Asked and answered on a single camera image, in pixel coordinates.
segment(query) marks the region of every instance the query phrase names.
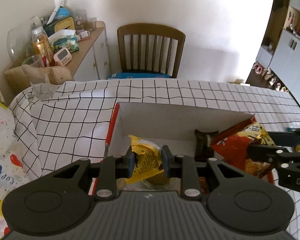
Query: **plastic bag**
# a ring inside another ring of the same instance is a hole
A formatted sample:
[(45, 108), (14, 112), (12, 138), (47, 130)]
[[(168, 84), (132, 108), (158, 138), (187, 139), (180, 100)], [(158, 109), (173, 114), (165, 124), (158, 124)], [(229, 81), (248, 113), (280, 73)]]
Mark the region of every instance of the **plastic bag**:
[(211, 147), (230, 165), (239, 168), (253, 176), (262, 178), (267, 175), (272, 166), (268, 163), (254, 162), (247, 155), (250, 143), (275, 146), (274, 142), (266, 132), (265, 128), (258, 122), (249, 124), (244, 129), (223, 138), (222, 133), (218, 136), (222, 139), (212, 143)]
[(137, 154), (132, 177), (126, 183), (134, 183), (163, 172), (160, 147), (153, 142), (129, 135), (132, 151)]

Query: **red snack bag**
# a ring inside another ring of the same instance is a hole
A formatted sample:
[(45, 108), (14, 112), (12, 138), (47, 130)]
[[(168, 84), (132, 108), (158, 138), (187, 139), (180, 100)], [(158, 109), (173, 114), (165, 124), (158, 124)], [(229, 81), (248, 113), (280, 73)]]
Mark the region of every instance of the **red snack bag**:
[(268, 163), (254, 162), (248, 158), (247, 148), (250, 143), (274, 146), (274, 142), (262, 125), (249, 119), (220, 133), (212, 142), (211, 147), (220, 154), (224, 161), (253, 176), (262, 178), (272, 166)]

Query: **balloon print fabric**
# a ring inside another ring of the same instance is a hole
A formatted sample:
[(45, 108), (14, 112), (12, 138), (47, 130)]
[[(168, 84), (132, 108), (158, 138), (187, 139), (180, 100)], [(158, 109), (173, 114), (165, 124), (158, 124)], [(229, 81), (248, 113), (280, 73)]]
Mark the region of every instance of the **balloon print fabric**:
[(2, 215), (5, 196), (27, 182), (23, 170), (21, 148), (14, 136), (15, 122), (12, 112), (0, 103), (0, 239), (10, 232)]

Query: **dark snack package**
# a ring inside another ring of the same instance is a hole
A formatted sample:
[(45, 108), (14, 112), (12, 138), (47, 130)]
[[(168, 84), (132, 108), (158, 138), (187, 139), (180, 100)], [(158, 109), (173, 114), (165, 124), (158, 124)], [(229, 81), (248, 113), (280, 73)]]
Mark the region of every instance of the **dark snack package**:
[(211, 142), (218, 133), (218, 131), (208, 133), (200, 132), (197, 129), (194, 131), (197, 141), (194, 155), (194, 160), (196, 162), (206, 162), (208, 158), (212, 158), (214, 156), (214, 149), (211, 148)]

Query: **patterned fabric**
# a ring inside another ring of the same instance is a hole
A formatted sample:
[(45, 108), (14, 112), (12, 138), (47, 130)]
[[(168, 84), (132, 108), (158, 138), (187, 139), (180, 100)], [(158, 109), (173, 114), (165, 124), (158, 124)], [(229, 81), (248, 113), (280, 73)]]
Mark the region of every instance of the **patterned fabric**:
[(3, 199), (13, 189), (29, 182), (20, 162), (20, 143), (16, 142), (14, 128), (12, 112), (0, 103), (0, 238), (10, 231), (2, 215)]
[[(15, 115), (15, 134), (22, 142), (23, 161), (30, 179), (83, 157), (101, 161), (116, 102), (240, 111), (256, 114), (267, 131), (300, 128), (300, 108), (291, 95), (263, 88), (177, 79), (68, 81), (46, 101), (39, 101), (32, 88), (28, 88), (13, 100), (10, 109)], [(287, 231), (300, 240), (300, 193), (286, 191), (296, 203)]]

